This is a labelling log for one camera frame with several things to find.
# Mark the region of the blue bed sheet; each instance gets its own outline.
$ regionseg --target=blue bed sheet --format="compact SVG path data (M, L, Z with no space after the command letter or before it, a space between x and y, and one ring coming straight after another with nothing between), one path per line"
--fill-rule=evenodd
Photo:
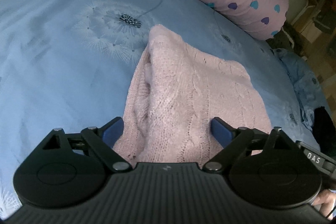
M123 115L155 24L244 65L272 125L319 148L267 43L199 0L0 0L0 218L19 208L13 174L52 128L79 132Z

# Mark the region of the teal heart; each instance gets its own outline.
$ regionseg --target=teal heart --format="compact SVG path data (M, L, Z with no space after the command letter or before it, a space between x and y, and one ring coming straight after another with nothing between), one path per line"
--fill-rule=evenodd
M251 4L250 4L250 7L252 7L253 9L257 10L258 7L259 7L259 3L257 0L255 1L252 1Z
M274 6L274 11L276 11L277 13L280 13L280 5L279 4Z

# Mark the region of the purple heart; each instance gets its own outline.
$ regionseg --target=purple heart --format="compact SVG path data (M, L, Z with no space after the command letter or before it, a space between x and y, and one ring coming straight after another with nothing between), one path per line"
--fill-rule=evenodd
M237 9L238 5L237 5L237 3L232 2L232 3L230 3L227 7L229 7L230 9L235 10L235 9Z
M261 22L267 25L269 23L269 17L264 17Z

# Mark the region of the pink knit fabric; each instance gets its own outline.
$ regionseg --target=pink knit fabric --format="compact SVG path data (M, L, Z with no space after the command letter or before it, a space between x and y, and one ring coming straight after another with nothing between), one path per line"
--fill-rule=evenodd
M113 150L133 165L202 166L222 149L210 133L216 116L234 128L271 130L263 100L241 64L203 53L154 26L129 88L124 133Z

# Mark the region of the metal screw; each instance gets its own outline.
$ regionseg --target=metal screw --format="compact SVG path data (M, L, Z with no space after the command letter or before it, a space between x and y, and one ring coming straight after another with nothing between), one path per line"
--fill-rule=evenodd
M112 167L116 171L125 171L129 168L129 164L124 161L119 161L119 162L114 163Z
M209 171L218 171L222 168L222 165L219 162L211 161L204 166Z

